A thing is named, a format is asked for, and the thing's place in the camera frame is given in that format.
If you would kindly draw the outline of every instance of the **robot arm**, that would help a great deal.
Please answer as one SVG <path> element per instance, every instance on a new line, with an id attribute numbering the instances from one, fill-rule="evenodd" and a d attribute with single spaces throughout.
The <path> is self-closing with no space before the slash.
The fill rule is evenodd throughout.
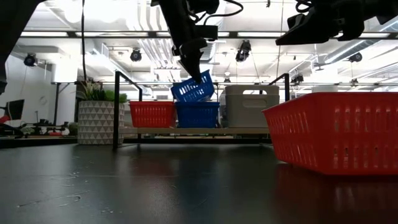
<path id="1" fill-rule="evenodd" d="M 206 12 L 214 14 L 219 6 L 218 0 L 153 0 L 151 6 L 159 5 L 165 17 L 174 46 L 174 56 L 180 56 L 181 66 L 197 82 L 201 82 L 199 63 L 207 46 L 206 39 L 218 38 L 217 26 L 196 26 L 190 16 L 200 20 L 195 14 Z"/>
<path id="2" fill-rule="evenodd" d="M 376 16 L 384 24 L 398 15 L 397 0 L 296 1 L 300 14 L 287 19 L 289 31 L 276 40 L 277 45 L 324 43 L 341 31 L 339 41 L 353 40 L 362 34 L 365 20 Z"/>

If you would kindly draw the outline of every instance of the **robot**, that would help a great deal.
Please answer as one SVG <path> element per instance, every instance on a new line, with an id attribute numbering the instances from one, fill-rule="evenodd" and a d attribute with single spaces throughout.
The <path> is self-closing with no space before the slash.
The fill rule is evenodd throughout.
<path id="1" fill-rule="evenodd" d="M 4 0 L 0 9 L 0 94 L 7 85 L 5 62 L 21 36 L 36 6 L 45 0 Z M 226 0 L 243 7 L 234 0 Z M 398 15 L 398 0 L 296 0 L 299 14 L 287 19 L 289 31 L 276 40 L 277 45 L 324 43 L 339 32 L 339 41 L 358 38 L 364 21 L 377 17 L 384 24 Z M 206 40 L 218 38 L 217 26 L 198 26 L 196 14 L 206 12 L 209 17 L 233 16 L 214 14 L 219 0 L 152 0 L 165 17 L 174 46 L 172 52 L 180 57 L 182 67 L 200 83 L 199 62 L 207 46 Z"/>

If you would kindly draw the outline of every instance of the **green plant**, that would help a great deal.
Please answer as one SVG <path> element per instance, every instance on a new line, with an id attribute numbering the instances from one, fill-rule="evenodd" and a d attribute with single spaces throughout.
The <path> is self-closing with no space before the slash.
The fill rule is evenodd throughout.
<path id="1" fill-rule="evenodd" d="M 114 91 L 113 90 L 106 90 L 106 101 L 114 102 Z M 119 103 L 127 103 L 127 94 L 122 93 L 119 95 Z"/>
<path id="2" fill-rule="evenodd" d="M 24 134 L 32 134 L 35 132 L 35 130 L 33 128 L 29 128 L 29 127 L 23 127 L 23 128 L 21 128 L 21 131 Z"/>
<path id="3" fill-rule="evenodd" d="M 99 82 L 81 82 L 84 87 L 84 92 L 80 92 L 86 101 L 111 101 L 114 102 L 114 91 L 104 90 L 101 88 Z M 119 95 L 119 102 L 127 102 L 127 94 L 122 93 Z"/>
<path id="4" fill-rule="evenodd" d="M 69 135 L 70 136 L 77 136 L 78 128 L 79 128 L 79 124 L 78 123 L 70 123 L 68 125 Z"/>

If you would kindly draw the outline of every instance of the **computer monitor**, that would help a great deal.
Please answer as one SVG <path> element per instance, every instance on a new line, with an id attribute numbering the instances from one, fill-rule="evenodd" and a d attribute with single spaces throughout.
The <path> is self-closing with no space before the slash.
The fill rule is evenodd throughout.
<path id="1" fill-rule="evenodd" d="M 25 100 L 16 100 L 7 102 L 4 115 L 8 116 L 11 120 L 17 120 L 22 118 L 22 112 L 24 110 Z"/>

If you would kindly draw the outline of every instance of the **shelf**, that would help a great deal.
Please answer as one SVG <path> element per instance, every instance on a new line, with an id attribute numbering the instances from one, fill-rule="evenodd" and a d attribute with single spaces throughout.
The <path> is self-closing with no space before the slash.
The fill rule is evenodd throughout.
<path id="1" fill-rule="evenodd" d="M 268 134 L 268 128 L 120 128 L 120 134 Z"/>

